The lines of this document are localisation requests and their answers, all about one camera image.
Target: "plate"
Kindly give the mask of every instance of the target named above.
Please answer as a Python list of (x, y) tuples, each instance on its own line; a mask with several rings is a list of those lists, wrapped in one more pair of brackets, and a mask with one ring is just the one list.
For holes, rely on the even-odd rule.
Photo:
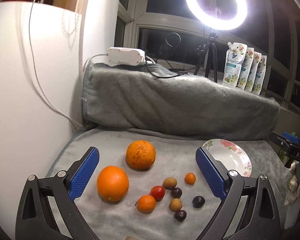
[(233, 142), (212, 139), (206, 141), (203, 145), (211, 155), (229, 170), (236, 170), (243, 177), (251, 175), (251, 161), (248, 155), (239, 146)]

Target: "metal pivot bolt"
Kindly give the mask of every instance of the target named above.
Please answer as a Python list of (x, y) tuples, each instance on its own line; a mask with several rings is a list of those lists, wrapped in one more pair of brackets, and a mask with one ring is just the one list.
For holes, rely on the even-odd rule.
[(230, 176), (236, 177), (238, 176), (238, 173), (236, 171), (229, 171)]
[(267, 179), (268, 179), (268, 177), (267, 177), (265, 174), (261, 174), (261, 175), (260, 175), (260, 178), (261, 178), (262, 180), (267, 180)]
[(58, 172), (58, 177), (62, 178), (66, 175), (66, 172), (65, 171), (59, 171)]
[(35, 176), (34, 175), (30, 175), (29, 177), (28, 177), (28, 180), (29, 181), (32, 181), (32, 180), (34, 180), (35, 179)]

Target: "red tomato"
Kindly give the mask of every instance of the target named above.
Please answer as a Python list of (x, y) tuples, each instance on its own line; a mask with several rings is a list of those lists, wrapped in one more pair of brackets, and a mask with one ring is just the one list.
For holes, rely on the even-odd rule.
[(150, 191), (150, 195), (154, 197), (156, 201), (162, 200), (164, 197), (164, 193), (165, 190), (162, 186), (154, 186)]

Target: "white power box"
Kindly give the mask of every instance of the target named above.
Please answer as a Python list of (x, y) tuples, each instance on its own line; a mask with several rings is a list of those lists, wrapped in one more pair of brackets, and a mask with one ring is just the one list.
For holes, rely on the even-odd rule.
[(117, 65), (137, 66), (145, 64), (145, 52), (141, 49), (111, 47), (107, 50), (108, 65), (111, 67)]

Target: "blue gripper pad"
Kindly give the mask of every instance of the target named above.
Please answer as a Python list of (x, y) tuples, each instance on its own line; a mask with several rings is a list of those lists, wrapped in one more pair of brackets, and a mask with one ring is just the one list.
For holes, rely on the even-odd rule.
[(195, 161), (209, 184), (214, 196), (223, 201), (226, 198), (225, 182), (201, 148), (198, 148), (195, 153)]
[(99, 150), (97, 148), (94, 148), (74, 175), (73, 179), (70, 182), (69, 192), (69, 197), (72, 202), (76, 198), (81, 197), (84, 189), (86, 188), (86, 185), (88, 184), (88, 181), (90, 180), (96, 166), (99, 163), (99, 159)]
[(285, 137), (286, 139), (288, 139), (289, 141), (295, 143), (295, 144), (299, 143), (298, 138), (291, 135), (291, 134), (289, 134), (289, 133), (284, 132), (284, 133), (282, 133), (282, 136)]

